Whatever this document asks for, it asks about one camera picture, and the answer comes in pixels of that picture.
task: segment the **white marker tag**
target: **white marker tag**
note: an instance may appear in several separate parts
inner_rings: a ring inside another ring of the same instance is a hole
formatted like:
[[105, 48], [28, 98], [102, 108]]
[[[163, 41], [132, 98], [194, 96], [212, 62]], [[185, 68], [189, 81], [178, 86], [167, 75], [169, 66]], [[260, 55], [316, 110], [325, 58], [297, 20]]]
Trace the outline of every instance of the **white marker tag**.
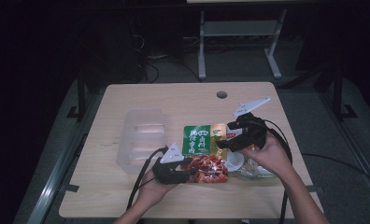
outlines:
[[247, 114], [248, 112], [251, 112], [251, 110], [259, 107], [260, 105], [263, 105], [270, 101], [270, 97], [266, 96], [266, 98], [262, 100], [257, 101], [251, 101], [248, 103], [240, 104], [240, 106], [237, 108], [237, 110], [234, 112], [234, 117], [238, 117], [244, 114]]
[[179, 147], [176, 143], [173, 143], [171, 147], [165, 152], [165, 154], [162, 156], [160, 163], [165, 164], [169, 162], [175, 162], [175, 161], [183, 161], [184, 156], [182, 156], [181, 151], [179, 150]]

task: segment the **person's arm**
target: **person's arm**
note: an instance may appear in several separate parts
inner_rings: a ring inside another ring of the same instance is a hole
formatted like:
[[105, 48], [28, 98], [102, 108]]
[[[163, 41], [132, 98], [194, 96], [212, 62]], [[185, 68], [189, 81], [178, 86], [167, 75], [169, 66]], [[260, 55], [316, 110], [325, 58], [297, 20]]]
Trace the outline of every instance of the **person's arm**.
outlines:
[[136, 223], [152, 206], [159, 203], [168, 191], [177, 186], [161, 184], [154, 177], [151, 170], [145, 173], [141, 185], [151, 181], [139, 189], [135, 203], [114, 222], [115, 224]]
[[244, 148], [240, 152], [280, 178], [288, 194], [297, 223], [329, 223], [314, 202], [301, 177], [293, 169], [284, 148], [271, 133], [267, 133], [266, 143], [262, 149]]

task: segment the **person's left hand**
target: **person's left hand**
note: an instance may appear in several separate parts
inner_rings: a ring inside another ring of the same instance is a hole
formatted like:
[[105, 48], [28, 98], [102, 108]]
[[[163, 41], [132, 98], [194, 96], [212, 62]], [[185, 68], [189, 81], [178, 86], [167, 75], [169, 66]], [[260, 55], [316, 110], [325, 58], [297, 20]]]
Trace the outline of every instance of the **person's left hand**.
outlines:
[[147, 181], [151, 180], [147, 184], [143, 185], [138, 192], [138, 197], [136, 199], [136, 203], [141, 203], [144, 205], [148, 205], [148, 207], [152, 207], [156, 203], [159, 203], [164, 195], [170, 191], [171, 189], [175, 188], [178, 184], [174, 185], [165, 185], [161, 184], [158, 180], [153, 179], [155, 174], [149, 170], [144, 174], [142, 178], [141, 185], [146, 183]]

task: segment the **table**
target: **table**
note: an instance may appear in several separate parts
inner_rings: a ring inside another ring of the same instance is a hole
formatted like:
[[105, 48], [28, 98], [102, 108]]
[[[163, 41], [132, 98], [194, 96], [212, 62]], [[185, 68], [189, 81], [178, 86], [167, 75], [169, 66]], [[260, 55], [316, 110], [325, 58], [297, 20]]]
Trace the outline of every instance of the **table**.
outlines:
[[[217, 97], [225, 91], [227, 97]], [[274, 121], [292, 148], [293, 166], [307, 186], [312, 181], [296, 144], [275, 87], [268, 82], [181, 84], [126, 84], [107, 88], [71, 178], [78, 191], [67, 191], [62, 217], [118, 217], [122, 214], [136, 176], [116, 163], [121, 127], [133, 108], [160, 107], [167, 117], [167, 145], [182, 146], [187, 125], [227, 123], [240, 103], [271, 97], [252, 113]], [[230, 178], [224, 184], [181, 184], [152, 207], [144, 218], [278, 218], [284, 188], [278, 178]], [[320, 207], [315, 192], [312, 197]], [[292, 218], [288, 203], [286, 218]]]

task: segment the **round grommet hole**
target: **round grommet hole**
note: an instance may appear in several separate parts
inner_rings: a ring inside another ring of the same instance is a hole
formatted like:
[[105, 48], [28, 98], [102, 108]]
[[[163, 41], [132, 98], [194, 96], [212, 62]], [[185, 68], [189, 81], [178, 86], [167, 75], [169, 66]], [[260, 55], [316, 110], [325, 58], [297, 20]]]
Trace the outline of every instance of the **round grommet hole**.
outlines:
[[218, 91], [217, 97], [220, 99], [225, 99], [226, 97], [228, 97], [228, 93], [226, 93], [226, 91]]

